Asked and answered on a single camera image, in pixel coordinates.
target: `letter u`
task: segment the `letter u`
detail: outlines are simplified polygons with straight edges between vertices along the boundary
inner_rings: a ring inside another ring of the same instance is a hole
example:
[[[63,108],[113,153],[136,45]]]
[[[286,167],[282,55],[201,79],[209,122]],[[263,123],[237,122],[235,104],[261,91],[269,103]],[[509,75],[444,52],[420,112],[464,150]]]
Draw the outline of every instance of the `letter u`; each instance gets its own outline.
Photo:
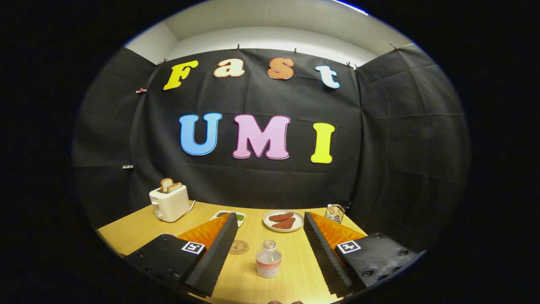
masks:
[[[218,121],[222,118],[220,113],[208,113],[202,119],[207,123],[206,142],[195,143],[195,123],[199,120],[197,115],[184,115],[178,120],[181,124],[180,145],[186,153],[191,155],[205,155],[212,152],[218,142]]]

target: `letter m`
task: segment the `letter m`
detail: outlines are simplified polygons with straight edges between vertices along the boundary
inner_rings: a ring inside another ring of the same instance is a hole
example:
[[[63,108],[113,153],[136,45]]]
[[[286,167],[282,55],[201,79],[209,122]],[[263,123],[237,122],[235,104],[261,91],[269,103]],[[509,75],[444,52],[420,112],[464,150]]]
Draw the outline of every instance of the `letter m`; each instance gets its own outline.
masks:
[[[253,115],[237,115],[234,121],[238,124],[238,145],[233,152],[234,157],[251,156],[251,152],[247,149],[248,142],[257,157],[262,155],[268,143],[270,143],[270,148],[266,152],[266,157],[275,160],[284,160],[289,157],[286,143],[287,125],[291,122],[289,117],[272,117],[264,131],[261,131]]]

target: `plastic bottle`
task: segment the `plastic bottle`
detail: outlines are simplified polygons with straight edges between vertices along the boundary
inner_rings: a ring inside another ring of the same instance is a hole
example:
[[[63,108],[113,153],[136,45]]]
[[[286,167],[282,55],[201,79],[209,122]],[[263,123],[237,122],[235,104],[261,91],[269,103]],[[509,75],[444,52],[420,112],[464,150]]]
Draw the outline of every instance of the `plastic bottle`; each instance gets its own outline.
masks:
[[[276,250],[278,245],[271,240],[262,243],[262,248],[255,254],[257,260],[257,273],[260,277],[270,279],[279,273],[281,266],[281,253]]]

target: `ceiling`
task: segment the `ceiling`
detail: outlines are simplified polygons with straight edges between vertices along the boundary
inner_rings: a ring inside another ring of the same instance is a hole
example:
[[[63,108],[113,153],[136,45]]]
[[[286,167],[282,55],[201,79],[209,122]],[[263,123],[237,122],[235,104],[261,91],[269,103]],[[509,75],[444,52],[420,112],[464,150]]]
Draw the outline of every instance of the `ceiling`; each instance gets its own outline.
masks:
[[[164,23],[178,40],[239,27],[281,27],[334,37],[379,56],[411,43],[373,16],[333,0],[209,0]]]

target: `toaster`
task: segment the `toaster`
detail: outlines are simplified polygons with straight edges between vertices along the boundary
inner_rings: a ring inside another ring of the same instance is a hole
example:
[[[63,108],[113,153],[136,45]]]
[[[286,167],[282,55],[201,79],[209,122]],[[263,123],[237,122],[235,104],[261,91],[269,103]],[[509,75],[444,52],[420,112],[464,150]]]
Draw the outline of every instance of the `toaster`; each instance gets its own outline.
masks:
[[[162,221],[172,223],[190,209],[185,185],[171,193],[163,193],[161,188],[158,188],[150,191],[148,195],[156,217]]]

